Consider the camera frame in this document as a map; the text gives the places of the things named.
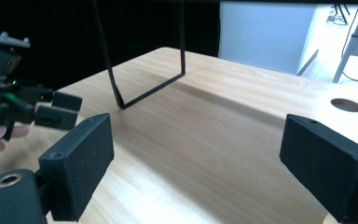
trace black curtain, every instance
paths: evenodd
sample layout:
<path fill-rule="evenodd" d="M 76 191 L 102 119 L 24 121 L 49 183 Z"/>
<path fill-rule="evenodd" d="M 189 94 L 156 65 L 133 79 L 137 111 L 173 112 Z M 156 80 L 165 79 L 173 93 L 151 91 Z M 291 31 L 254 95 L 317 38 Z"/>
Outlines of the black curtain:
<path fill-rule="evenodd" d="M 179 47 L 177 5 L 99 0 L 112 65 Z M 185 3 L 186 50 L 217 56 L 219 3 Z M 0 0 L 0 32 L 29 37 L 11 78 L 59 89 L 105 69 L 90 0 Z"/>

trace black wire frame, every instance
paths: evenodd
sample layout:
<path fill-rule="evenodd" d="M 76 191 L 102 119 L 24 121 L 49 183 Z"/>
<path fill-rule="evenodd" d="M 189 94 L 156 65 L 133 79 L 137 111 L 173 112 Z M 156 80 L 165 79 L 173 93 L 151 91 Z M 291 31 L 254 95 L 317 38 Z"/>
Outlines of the black wire frame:
<path fill-rule="evenodd" d="M 104 62 L 106 64 L 106 68 L 109 74 L 109 78 L 110 78 L 110 82 L 112 84 L 112 88 L 113 88 L 113 92 L 115 94 L 116 97 L 116 102 L 118 107 L 120 107 L 121 109 L 126 109 L 140 101 L 142 101 L 144 98 L 146 98 L 147 96 L 150 96 L 151 94 L 163 89 L 164 87 L 170 85 L 171 83 L 173 83 L 174 81 L 176 81 L 177 79 L 183 77 L 186 73 L 186 58 L 185 58 L 185 15 L 184 15 L 184 0 L 180 0 L 178 3 L 178 11 L 179 11 L 179 45 L 180 45 L 180 60 L 181 60 L 181 72 L 180 74 L 176 75 L 175 77 L 170 78 L 169 80 L 159 84 L 158 86 L 156 86 L 155 88 L 151 89 L 150 91 L 147 91 L 143 94 L 141 94 L 140 96 L 136 97 L 135 99 L 124 103 L 123 98 L 121 97 L 120 91 L 118 90 L 117 84 L 115 82 L 115 76 L 113 74 L 113 70 L 112 70 L 112 64 L 109 58 L 109 54 L 107 52 L 107 44 L 106 44 L 106 39 L 105 39 L 105 35 L 103 32 L 103 25 L 101 22 L 101 17 L 100 17 L 100 13 L 98 10 L 98 5 L 97 5 L 97 0 L 90 0 L 91 1 L 91 6 L 93 9 L 93 15 L 94 15 L 94 19 L 97 25 L 97 30 L 98 30 L 98 36 L 100 39 L 100 43 L 101 43 L 101 47 L 102 47 L 102 51 L 103 51 L 103 59 Z"/>

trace circular hole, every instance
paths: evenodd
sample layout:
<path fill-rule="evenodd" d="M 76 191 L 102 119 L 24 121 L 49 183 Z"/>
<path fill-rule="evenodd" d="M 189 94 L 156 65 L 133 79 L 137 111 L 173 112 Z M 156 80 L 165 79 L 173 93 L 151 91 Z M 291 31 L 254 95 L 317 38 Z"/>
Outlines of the circular hole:
<path fill-rule="evenodd" d="M 21 174 L 6 175 L 0 179 L 0 188 L 6 188 L 17 184 L 22 179 Z"/>
<path fill-rule="evenodd" d="M 51 157 L 51 158 L 58 158 L 58 157 L 60 157 L 60 156 L 62 156 L 62 154 L 59 153 L 59 152 L 53 152 L 53 153 L 50 154 L 50 157 Z"/>
<path fill-rule="evenodd" d="M 331 104 L 338 109 L 348 112 L 358 112 L 358 104 L 347 99 L 333 99 Z"/>

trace table surface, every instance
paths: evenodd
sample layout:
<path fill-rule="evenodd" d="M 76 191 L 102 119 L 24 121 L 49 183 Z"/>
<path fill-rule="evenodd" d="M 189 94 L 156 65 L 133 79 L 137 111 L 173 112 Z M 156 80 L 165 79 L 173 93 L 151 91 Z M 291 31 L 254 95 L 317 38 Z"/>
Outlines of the table surface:
<path fill-rule="evenodd" d="M 114 68 L 126 102 L 179 71 L 179 50 L 168 48 Z M 112 120 L 116 156 L 80 223 L 322 223 L 326 210 L 279 159 L 286 114 L 358 143 L 358 113 L 330 103 L 358 103 L 358 90 L 191 52 L 185 77 L 126 110 L 106 72 L 62 91 L 83 97 L 78 121 Z M 0 153 L 0 174 L 37 170 L 64 134 L 31 127 Z"/>

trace wooden table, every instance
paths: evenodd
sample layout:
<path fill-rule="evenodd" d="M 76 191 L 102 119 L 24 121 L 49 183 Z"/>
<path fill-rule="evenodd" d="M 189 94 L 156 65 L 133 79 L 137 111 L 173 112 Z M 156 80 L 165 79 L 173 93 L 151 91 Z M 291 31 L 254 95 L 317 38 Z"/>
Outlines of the wooden table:
<path fill-rule="evenodd" d="M 358 113 L 330 103 L 358 103 L 358 90 L 191 52 L 186 65 L 185 77 L 126 110 L 106 72 L 62 89 L 83 97 L 79 120 L 112 118 L 116 156 L 80 223 L 322 223 L 326 210 L 280 162 L 285 116 L 358 143 Z M 166 48 L 114 68 L 126 102 L 179 70 L 179 51 Z M 36 170 L 63 135 L 32 127 L 0 153 L 0 174 Z"/>

